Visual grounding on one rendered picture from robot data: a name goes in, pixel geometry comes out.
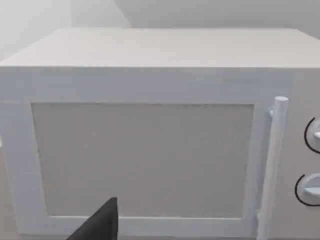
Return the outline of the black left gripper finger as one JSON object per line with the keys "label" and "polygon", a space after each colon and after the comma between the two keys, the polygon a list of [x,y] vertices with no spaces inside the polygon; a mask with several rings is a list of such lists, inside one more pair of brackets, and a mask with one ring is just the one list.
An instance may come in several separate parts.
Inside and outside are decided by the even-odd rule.
{"label": "black left gripper finger", "polygon": [[118,199],[111,197],[66,240],[118,240]]}

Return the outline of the pale microwave door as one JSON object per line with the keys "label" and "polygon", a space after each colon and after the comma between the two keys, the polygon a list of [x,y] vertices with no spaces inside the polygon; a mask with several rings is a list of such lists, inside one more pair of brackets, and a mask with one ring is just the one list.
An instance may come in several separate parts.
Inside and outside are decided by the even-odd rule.
{"label": "pale microwave door", "polygon": [[117,196],[129,237],[256,235],[260,177],[293,72],[0,66],[0,135],[21,235],[68,235]]}

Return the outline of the pale microwave oven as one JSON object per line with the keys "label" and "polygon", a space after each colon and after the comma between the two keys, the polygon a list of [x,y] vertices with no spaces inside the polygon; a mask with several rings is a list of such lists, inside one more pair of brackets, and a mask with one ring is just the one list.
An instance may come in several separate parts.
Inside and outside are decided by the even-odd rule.
{"label": "pale microwave oven", "polygon": [[[320,118],[320,40],[288,28],[66,28],[20,50],[0,67],[276,68],[291,70],[286,123],[268,240],[320,240],[320,207],[295,197],[298,178],[320,173],[320,154],[304,131]],[[123,236],[163,239],[256,239],[267,150],[260,176],[254,237]]]}

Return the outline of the pale round microwave knob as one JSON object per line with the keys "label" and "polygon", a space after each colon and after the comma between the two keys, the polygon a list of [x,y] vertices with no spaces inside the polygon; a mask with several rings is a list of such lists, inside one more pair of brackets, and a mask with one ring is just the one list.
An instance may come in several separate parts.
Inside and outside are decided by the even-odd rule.
{"label": "pale round microwave knob", "polygon": [[307,123],[303,139],[309,150],[320,155],[320,117],[313,117]]}
{"label": "pale round microwave knob", "polygon": [[320,172],[302,174],[295,183],[294,195],[306,207],[320,207]]}

